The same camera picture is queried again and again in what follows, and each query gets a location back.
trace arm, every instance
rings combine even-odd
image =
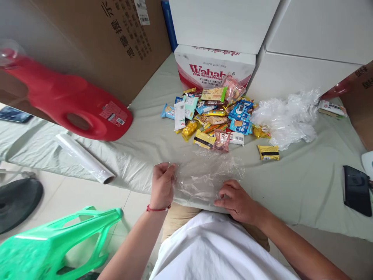
[[[165,209],[171,204],[174,170],[174,164],[154,167],[151,209]],[[144,212],[98,279],[141,279],[166,215],[167,211]]]
[[[224,207],[239,222],[258,227],[277,246],[303,280],[349,279],[310,243],[252,200],[236,180],[225,181],[219,195],[221,199],[215,201],[215,206]]]

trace khaki pants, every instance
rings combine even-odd
[[[195,217],[201,211],[202,209],[181,206],[180,204],[173,202],[163,224],[162,242],[170,237],[175,231],[177,231],[187,222],[189,222],[191,218]],[[256,242],[258,242],[265,250],[269,252],[270,247],[268,237],[264,235],[264,233],[260,229],[249,224],[244,224],[241,222],[240,224],[256,240]]]

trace black phone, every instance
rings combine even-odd
[[[5,121],[14,121],[17,123],[26,123],[28,122],[33,115],[28,113],[22,112],[15,108],[5,106],[3,109],[0,110],[0,119]]]
[[[348,165],[344,165],[343,170],[345,177],[345,205],[367,217],[371,217],[372,206],[369,194],[369,176]]]

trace red plastic bottle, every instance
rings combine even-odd
[[[20,55],[14,48],[2,48],[0,54],[4,70],[27,85],[31,105],[73,133],[115,141],[131,126],[133,119],[127,107],[83,78],[54,72]],[[89,128],[85,130],[72,124],[69,114],[83,118]]]

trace black round object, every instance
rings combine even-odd
[[[0,234],[14,229],[33,212],[43,195],[43,185],[26,178],[0,187]]]

